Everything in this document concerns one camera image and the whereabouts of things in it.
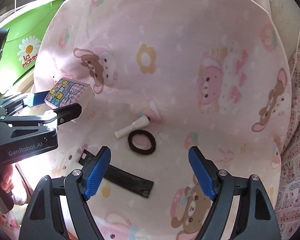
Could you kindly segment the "person's left hand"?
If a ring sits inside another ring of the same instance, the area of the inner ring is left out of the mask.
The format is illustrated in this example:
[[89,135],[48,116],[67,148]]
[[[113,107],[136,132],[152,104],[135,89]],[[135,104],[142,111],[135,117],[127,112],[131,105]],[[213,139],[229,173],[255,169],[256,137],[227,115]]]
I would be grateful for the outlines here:
[[16,164],[10,164],[0,169],[0,188],[5,193],[12,194],[14,204],[25,204],[27,193]]

